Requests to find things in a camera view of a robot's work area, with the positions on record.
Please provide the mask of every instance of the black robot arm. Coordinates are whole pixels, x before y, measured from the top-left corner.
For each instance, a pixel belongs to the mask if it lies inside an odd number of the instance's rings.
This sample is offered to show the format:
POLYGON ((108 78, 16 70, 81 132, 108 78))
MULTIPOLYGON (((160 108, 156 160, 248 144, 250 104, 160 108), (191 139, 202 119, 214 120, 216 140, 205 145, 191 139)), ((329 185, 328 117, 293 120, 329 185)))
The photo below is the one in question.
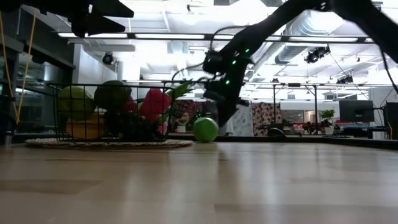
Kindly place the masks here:
POLYGON ((220 126, 234 115, 237 104, 243 104, 239 94, 246 67, 251 63, 250 56, 269 36, 307 9, 334 10, 342 18, 356 23, 398 62, 398 45, 394 43, 398 26, 377 10, 371 0, 288 0, 263 21, 238 32, 219 52, 210 49, 207 53, 203 70, 223 76, 220 81, 208 82, 204 94, 217 101, 220 126))

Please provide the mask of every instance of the fruit basket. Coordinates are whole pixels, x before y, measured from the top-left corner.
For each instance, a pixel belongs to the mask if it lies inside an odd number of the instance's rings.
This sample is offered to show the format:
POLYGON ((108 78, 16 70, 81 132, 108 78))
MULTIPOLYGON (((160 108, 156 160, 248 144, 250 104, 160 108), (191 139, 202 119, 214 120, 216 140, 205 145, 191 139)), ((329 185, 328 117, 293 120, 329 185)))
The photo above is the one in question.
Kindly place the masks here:
POLYGON ((167 139, 174 100, 188 85, 49 83, 54 93, 58 141, 151 142, 167 139))

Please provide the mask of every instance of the computer monitor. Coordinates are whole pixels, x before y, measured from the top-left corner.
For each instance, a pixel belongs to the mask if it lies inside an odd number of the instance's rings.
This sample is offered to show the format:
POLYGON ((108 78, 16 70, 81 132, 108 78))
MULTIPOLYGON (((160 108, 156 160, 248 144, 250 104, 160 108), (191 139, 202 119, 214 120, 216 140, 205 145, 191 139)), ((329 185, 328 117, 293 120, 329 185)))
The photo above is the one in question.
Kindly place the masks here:
POLYGON ((374 121, 373 101, 340 100, 340 120, 346 122, 374 121))

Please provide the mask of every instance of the wooden surface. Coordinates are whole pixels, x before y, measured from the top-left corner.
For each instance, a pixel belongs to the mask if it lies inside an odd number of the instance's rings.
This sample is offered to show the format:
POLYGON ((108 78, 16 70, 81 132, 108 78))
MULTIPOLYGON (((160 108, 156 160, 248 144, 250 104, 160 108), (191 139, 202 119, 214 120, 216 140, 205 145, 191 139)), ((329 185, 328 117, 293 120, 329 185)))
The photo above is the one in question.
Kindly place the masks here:
POLYGON ((0 149, 4 224, 396 224, 398 154, 327 144, 0 149))

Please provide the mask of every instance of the round woven mat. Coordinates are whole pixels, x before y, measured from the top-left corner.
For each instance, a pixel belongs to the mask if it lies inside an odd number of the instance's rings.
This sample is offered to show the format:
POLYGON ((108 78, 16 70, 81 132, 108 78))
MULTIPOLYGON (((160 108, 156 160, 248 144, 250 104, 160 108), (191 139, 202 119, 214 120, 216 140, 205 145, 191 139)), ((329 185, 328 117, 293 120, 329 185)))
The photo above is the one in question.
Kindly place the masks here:
POLYGON ((169 149, 189 146, 193 141, 168 139, 164 142, 71 142, 57 139, 30 139, 26 146, 54 149, 169 149))

